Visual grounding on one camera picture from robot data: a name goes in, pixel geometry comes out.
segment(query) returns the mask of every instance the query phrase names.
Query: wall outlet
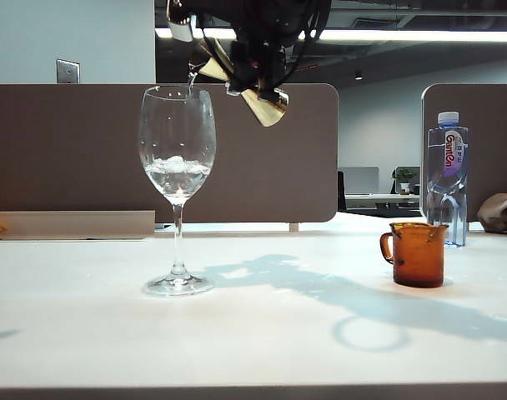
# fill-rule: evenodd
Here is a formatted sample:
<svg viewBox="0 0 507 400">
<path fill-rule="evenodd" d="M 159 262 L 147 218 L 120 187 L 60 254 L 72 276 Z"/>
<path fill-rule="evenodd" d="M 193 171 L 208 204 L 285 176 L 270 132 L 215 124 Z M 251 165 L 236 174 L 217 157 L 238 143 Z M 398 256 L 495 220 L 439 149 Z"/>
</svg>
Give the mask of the wall outlet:
<svg viewBox="0 0 507 400">
<path fill-rule="evenodd" d="M 79 62 L 58 58 L 57 83 L 79 83 Z"/>
</svg>

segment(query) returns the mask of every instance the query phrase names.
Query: white bottle cap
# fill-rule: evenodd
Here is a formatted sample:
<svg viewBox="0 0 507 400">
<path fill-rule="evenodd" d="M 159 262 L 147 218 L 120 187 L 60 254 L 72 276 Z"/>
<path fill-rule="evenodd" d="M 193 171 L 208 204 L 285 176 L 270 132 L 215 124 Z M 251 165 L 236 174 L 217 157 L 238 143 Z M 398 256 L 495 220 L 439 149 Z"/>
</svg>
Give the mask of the white bottle cap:
<svg viewBox="0 0 507 400">
<path fill-rule="evenodd" d="M 440 112 L 437 120 L 439 122 L 439 125 L 441 123 L 458 123 L 459 113 L 457 111 Z"/>
</svg>

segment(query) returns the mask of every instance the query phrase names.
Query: cubicle partition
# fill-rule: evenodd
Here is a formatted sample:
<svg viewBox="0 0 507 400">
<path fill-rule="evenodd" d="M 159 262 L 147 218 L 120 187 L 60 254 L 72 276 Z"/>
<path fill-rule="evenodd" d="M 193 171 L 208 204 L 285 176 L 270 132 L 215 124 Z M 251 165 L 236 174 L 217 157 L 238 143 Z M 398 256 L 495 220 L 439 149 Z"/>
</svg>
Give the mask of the cubicle partition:
<svg viewBox="0 0 507 400">
<path fill-rule="evenodd" d="M 0 211 L 171 207 L 137 151 L 141 84 L 0 85 Z M 337 209 L 338 97 L 325 84 L 288 84 L 284 118 L 262 127 L 222 84 L 213 101 L 217 157 L 189 200 L 186 222 L 320 222 Z"/>
<path fill-rule="evenodd" d="M 459 112 L 459 123 L 469 129 L 467 205 L 469 221 L 485 199 L 507 193 L 507 84 L 437 84 L 423 95 L 423 157 L 421 204 L 427 208 L 428 130 L 437 127 L 437 115 Z"/>
</svg>

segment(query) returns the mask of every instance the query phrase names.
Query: fluorescent light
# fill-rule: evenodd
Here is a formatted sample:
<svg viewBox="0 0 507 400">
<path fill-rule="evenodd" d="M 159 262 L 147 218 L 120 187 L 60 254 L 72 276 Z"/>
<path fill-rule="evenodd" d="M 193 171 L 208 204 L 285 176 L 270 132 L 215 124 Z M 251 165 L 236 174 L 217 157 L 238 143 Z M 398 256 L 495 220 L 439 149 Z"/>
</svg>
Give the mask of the fluorescent light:
<svg viewBox="0 0 507 400">
<path fill-rule="evenodd" d="M 237 36 L 235 35 L 235 31 L 233 29 L 222 29 L 217 27 L 206 27 L 205 36 L 208 38 L 215 39 L 223 39 L 223 40 L 235 40 Z M 156 27 L 155 32 L 157 36 L 162 39 L 170 39 L 172 38 L 172 31 L 170 31 L 169 27 Z M 193 36 L 197 39 L 203 38 L 202 29 L 195 28 L 193 29 Z"/>
<path fill-rule="evenodd" d="M 170 28 L 156 28 L 160 38 L 171 38 Z M 205 28 L 206 36 L 217 39 L 235 40 L 233 29 Z M 195 38 L 202 38 L 202 30 L 193 29 Z M 304 33 L 299 39 L 304 40 Z M 340 42 L 486 42 L 507 43 L 507 32 L 469 32 L 469 31 L 382 31 L 362 29 L 326 29 L 320 34 L 320 40 Z"/>
<path fill-rule="evenodd" d="M 469 31 L 382 31 L 362 29 L 326 29 L 320 40 L 341 42 L 497 42 L 507 43 L 507 32 Z"/>
<path fill-rule="evenodd" d="M 172 38 L 172 31 L 169 27 L 156 27 L 155 33 L 157 33 L 157 36 L 159 36 L 162 39 L 171 39 Z"/>
</svg>

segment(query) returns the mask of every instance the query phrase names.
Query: brown measuring cup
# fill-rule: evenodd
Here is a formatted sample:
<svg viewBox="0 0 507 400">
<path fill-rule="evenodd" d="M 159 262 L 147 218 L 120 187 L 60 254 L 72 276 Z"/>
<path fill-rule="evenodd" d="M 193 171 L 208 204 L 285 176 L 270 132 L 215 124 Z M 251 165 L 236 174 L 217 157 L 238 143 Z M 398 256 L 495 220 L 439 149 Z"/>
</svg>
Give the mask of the brown measuring cup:
<svg viewBox="0 0 507 400">
<path fill-rule="evenodd" d="M 444 280 L 444 235 L 448 225 L 394 222 L 379 239 L 385 261 L 394 265 L 394 281 L 415 288 L 438 288 Z M 389 248 L 393 238 L 393 251 Z"/>
</svg>

